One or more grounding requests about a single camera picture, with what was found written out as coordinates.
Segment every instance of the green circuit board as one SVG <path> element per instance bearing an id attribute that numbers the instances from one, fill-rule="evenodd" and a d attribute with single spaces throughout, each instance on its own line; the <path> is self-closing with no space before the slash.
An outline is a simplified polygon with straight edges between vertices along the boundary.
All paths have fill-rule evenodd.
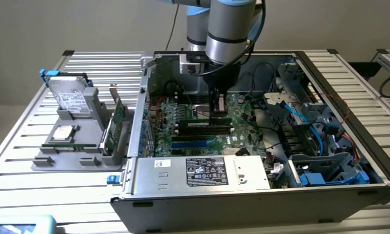
<path id="1" fill-rule="evenodd" d="M 245 104 L 239 104 L 239 98 L 244 96 L 229 95 L 228 102 L 228 116 L 221 121 L 232 123 L 231 134 L 227 135 L 208 135 L 207 139 L 201 141 L 203 146 L 193 147 L 193 142 L 180 141 L 179 143 L 189 143 L 189 147 L 172 147 L 176 143 L 173 137 L 179 136 L 176 132 L 177 123 L 200 124 L 208 122 L 209 107 L 208 104 L 191 105 L 177 104 L 172 98 L 167 98 L 157 104 L 157 111 L 152 112 L 156 129 L 156 150 L 155 157 L 165 156 L 205 156 L 205 155 L 235 155 L 237 149 L 247 148 L 251 155 L 264 155 L 263 141 L 256 142 L 260 131 L 255 129 L 241 118 L 241 113 L 245 109 Z"/>

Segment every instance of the barcode sticker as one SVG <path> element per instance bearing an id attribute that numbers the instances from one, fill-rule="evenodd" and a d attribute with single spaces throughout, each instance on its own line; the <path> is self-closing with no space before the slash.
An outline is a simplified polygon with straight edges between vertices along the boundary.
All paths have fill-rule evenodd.
<path id="1" fill-rule="evenodd" d="M 89 114 L 89 108 L 83 93 L 59 94 L 60 99 L 72 114 Z"/>

